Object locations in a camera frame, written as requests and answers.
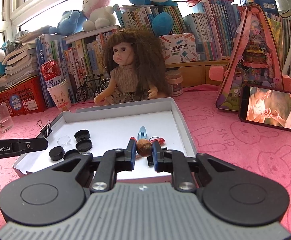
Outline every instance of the doll's knit top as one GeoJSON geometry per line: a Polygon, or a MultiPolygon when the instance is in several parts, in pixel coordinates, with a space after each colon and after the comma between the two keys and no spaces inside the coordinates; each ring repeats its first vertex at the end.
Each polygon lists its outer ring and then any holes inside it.
{"type": "Polygon", "coordinates": [[[115,78],[120,92],[132,93],[136,91],[138,76],[132,66],[119,66],[110,71],[110,76],[115,78]]]}

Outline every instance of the white tray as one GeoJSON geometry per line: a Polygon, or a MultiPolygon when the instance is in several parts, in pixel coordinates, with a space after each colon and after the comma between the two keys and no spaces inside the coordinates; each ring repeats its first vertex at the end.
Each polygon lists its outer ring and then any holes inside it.
{"type": "MultiPolygon", "coordinates": [[[[75,113],[66,111],[60,113],[51,124],[48,149],[22,155],[14,163],[13,168],[20,177],[57,163],[49,157],[49,151],[58,146],[57,140],[64,135],[70,136],[74,149],[74,134],[82,129],[90,132],[93,147],[89,152],[93,156],[102,156],[107,150],[115,148],[125,149],[130,137],[138,136],[141,126],[145,126],[148,139],[152,136],[163,137],[166,141],[163,147],[182,151],[185,156],[194,157],[196,154],[188,127],[172,98],[84,108],[75,113]]],[[[119,172],[117,179],[152,183],[169,181],[169,176],[166,172],[155,172],[153,167],[148,167],[147,158],[142,158],[136,160],[134,171],[119,172]]]]}

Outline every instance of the bicycle wheel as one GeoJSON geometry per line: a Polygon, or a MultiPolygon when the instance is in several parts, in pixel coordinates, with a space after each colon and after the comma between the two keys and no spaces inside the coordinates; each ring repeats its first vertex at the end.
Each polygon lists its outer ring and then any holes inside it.
{"type": "Polygon", "coordinates": [[[85,87],[85,86],[79,87],[77,92],[76,92],[76,98],[77,98],[78,103],[86,101],[88,98],[87,87],[85,87]]]}
{"type": "Polygon", "coordinates": [[[105,79],[101,80],[100,85],[98,87],[99,93],[101,93],[103,90],[105,90],[108,87],[109,81],[110,81],[110,78],[105,78],[105,79]]]}

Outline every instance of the floral skirt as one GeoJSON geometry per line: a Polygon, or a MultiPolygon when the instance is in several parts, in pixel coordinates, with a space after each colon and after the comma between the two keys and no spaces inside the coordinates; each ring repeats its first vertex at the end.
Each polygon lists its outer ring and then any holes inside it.
{"type": "MultiPolygon", "coordinates": [[[[148,99],[148,90],[144,90],[141,100],[147,100],[147,99],[148,99]]],[[[115,89],[112,95],[106,97],[105,100],[111,105],[138,101],[135,98],[135,92],[131,92],[131,93],[121,92],[118,90],[118,88],[115,89]]]]}

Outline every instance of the water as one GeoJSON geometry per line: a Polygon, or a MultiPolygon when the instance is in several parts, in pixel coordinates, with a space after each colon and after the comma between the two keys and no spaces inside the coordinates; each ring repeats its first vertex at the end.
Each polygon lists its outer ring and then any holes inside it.
{"type": "Polygon", "coordinates": [[[5,119],[0,121],[3,127],[0,127],[1,132],[7,132],[11,127],[13,127],[12,118],[6,117],[5,119]]]}

